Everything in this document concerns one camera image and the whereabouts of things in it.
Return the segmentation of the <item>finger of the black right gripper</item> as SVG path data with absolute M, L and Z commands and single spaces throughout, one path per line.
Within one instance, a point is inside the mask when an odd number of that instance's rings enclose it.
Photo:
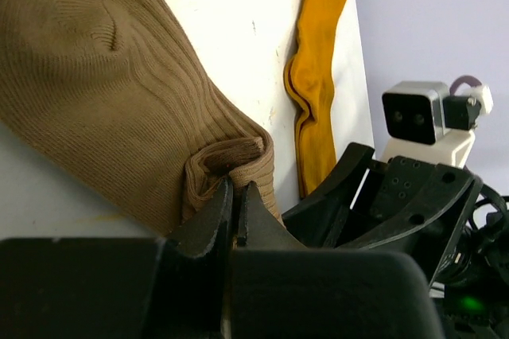
M 436 222 L 475 183 L 473 173 L 444 164 L 372 162 L 337 247 L 408 251 L 425 232 L 451 236 Z
M 283 214 L 287 230 L 299 242 L 313 248 L 337 245 L 374 152 L 370 146 L 350 143 L 319 186 Z

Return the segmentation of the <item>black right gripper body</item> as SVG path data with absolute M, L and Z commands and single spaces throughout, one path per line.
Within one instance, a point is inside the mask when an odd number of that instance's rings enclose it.
M 433 283 L 452 263 L 482 185 L 475 174 L 443 164 L 376 162 L 355 202 L 349 246 L 406 253 Z

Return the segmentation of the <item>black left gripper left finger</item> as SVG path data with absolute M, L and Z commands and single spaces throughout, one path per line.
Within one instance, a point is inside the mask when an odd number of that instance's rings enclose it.
M 4 338 L 219 338 L 233 188 L 169 236 L 1 242 Z

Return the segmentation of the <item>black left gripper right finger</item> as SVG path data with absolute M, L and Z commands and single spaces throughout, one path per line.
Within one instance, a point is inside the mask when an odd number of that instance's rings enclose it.
M 310 249 L 243 190 L 231 253 L 234 338 L 442 338 L 421 269 L 397 252 Z

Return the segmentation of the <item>tan ribbed sock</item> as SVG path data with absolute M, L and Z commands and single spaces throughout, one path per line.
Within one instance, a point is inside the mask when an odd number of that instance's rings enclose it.
M 1 120 L 160 235 L 225 177 L 280 217 L 270 134 L 213 84 L 164 0 L 1 0 Z

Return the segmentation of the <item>mustard orange sock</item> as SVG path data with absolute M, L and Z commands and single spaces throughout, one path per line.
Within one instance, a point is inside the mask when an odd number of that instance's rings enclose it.
M 287 94 L 297 105 L 294 126 L 297 181 L 310 195 L 336 164 L 331 111 L 336 27 L 347 0 L 301 0 L 297 50 L 284 68 Z

